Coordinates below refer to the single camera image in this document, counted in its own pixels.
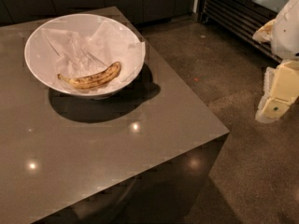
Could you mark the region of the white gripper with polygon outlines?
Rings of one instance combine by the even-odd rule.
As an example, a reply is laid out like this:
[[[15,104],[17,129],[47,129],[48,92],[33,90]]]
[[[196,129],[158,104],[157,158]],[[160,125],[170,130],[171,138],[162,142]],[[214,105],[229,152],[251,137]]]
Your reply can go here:
[[[289,0],[275,20],[267,22],[252,39],[271,42],[272,52],[284,60],[264,74],[263,97],[255,119],[261,123],[280,120],[299,97],[299,0]]]

